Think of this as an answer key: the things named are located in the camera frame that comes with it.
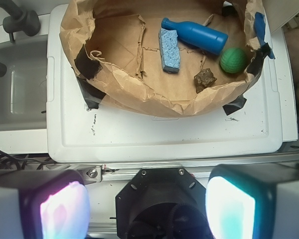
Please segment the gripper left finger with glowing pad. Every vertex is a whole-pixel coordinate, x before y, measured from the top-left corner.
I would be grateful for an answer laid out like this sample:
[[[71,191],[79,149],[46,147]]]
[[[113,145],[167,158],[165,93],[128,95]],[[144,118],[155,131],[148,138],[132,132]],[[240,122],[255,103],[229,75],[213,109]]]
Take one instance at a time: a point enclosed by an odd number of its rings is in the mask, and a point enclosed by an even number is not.
[[[75,170],[0,170],[0,239],[84,239],[89,193]]]

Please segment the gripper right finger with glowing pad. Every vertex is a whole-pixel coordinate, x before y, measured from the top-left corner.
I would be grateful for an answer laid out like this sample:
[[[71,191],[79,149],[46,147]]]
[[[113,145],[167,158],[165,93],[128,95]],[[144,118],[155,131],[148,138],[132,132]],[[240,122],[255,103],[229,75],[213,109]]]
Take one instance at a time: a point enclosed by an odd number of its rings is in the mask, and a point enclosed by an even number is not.
[[[299,239],[299,163],[219,164],[205,205],[216,239]]]

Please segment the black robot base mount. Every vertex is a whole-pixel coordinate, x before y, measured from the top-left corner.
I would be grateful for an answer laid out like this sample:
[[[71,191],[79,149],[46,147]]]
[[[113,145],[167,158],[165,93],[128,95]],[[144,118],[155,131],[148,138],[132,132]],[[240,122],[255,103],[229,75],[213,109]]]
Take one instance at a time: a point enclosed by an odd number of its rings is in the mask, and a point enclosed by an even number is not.
[[[121,239],[211,239],[206,188],[184,168],[141,169],[116,195]]]

